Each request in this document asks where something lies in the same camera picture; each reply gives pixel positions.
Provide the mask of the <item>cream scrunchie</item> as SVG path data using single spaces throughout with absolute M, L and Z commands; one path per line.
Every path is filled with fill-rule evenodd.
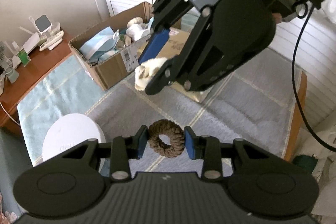
M 148 83 L 166 61 L 166 57 L 159 57 L 149 59 L 136 67 L 134 88 L 138 91 L 144 91 Z

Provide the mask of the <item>beige embroidered drawstring pouch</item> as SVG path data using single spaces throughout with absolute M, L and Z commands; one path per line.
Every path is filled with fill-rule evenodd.
M 127 23 L 127 28 L 130 28 L 134 24 L 143 24 L 143 19 L 141 17 L 135 17 Z

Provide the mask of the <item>brown scrunchie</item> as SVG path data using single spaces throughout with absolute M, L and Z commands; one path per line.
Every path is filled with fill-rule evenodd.
M 161 119 L 149 126 L 148 143 L 160 156 L 176 158 L 185 149 L 185 133 L 175 122 Z

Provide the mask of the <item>blue patterned sachet pouch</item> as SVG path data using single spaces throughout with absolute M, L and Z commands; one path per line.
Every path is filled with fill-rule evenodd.
M 115 54 L 119 53 L 119 50 L 109 50 L 108 52 L 104 53 L 102 56 L 98 58 L 98 63 L 102 63 L 109 59 L 110 57 L 114 56 Z

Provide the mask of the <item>gold tissue pack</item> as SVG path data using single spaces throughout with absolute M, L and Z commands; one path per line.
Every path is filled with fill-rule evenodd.
M 203 102 L 211 86 L 198 90 L 193 77 L 193 46 L 190 34 L 171 28 L 162 30 L 138 50 L 138 66 L 135 69 L 134 87 L 154 95 L 171 85 L 177 91 L 196 102 Z

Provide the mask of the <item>clear jar white lid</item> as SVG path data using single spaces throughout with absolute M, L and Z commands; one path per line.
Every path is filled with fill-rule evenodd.
M 100 126 L 88 116 L 79 113 L 60 117 L 48 130 L 42 147 L 43 161 L 80 144 L 87 139 L 97 139 L 105 143 L 105 135 Z

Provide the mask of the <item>grey blue checked blanket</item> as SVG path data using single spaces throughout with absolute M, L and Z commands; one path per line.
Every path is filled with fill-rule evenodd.
M 302 69 L 293 68 L 272 48 L 218 82 L 201 103 L 170 86 L 148 96 L 134 88 L 133 75 L 103 91 L 78 61 L 69 57 L 21 100 L 18 116 L 33 165 L 43 160 L 49 128 L 71 113 L 94 120 L 107 141 L 168 119 L 223 142 L 243 138 L 283 157 L 294 114 L 293 85 L 303 85 Z

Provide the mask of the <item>wooden nightstand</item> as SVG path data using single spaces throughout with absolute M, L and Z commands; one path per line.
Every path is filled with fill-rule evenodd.
M 21 135 L 21 128 L 12 119 L 18 118 L 18 103 L 34 88 L 52 69 L 62 63 L 71 50 L 68 42 L 72 36 L 64 33 L 63 41 L 53 50 L 39 51 L 35 49 L 31 52 L 31 61 L 24 67 L 19 65 L 17 71 L 18 79 L 11 84 L 8 80 L 4 83 L 1 95 L 1 128 L 9 130 L 14 135 Z

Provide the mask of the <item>white remote control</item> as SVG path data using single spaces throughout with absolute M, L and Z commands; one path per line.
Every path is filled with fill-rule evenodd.
M 39 51 L 42 52 L 44 50 L 53 50 L 63 41 L 64 31 L 60 31 L 54 36 L 48 38 L 43 44 L 40 45 Z

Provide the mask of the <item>green white small bottle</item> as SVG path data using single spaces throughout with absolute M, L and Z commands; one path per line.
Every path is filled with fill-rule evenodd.
M 24 67 L 31 61 L 28 53 L 23 47 L 21 47 L 21 49 L 18 51 L 17 57 L 20 59 Z

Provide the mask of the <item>white phone stand device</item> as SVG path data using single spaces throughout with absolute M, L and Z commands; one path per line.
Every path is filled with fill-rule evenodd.
M 33 20 L 33 23 L 41 35 L 49 32 L 52 27 L 52 23 L 46 14 L 43 14 L 38 19 Z

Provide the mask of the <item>small green desk fan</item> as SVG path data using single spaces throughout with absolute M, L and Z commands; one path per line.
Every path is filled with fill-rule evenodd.
M 1 42 L 1 67 L 3 68 L 3 71 L 10 83 L 15 83 L 19 77 L 19 73 L 13 67 L 12 59 L 5 56 L 5 45 L 3 42 Z

